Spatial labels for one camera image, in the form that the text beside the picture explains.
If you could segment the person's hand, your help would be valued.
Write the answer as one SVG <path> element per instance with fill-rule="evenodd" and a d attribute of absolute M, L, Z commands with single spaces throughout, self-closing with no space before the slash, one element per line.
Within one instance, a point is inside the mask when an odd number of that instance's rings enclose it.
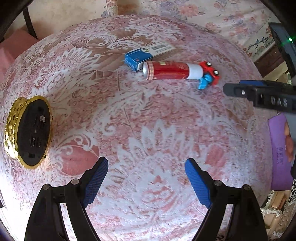
<path fill-rule="evenodd" d="M 294 142 L 290 135 L 290 129 L 287 121 L 285 122 L 284 134 L 285 134 L 285 152 L 286 152 L 288 161 L 291 162 L 293 160 Z"/>

